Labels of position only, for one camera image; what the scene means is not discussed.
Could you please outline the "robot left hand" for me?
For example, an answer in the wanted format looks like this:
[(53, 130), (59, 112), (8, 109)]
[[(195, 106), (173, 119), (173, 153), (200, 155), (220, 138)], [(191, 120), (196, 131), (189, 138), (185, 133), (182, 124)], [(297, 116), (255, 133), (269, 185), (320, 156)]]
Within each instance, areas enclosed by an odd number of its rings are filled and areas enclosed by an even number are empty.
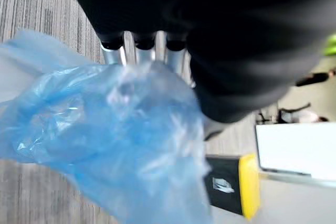
[(186, 49), (210, 138), (283, 97), (319, 62), (335, 32), (335, 0), (77, 0), (104, 53), (130, 31), (140, 50), (166, 32)]

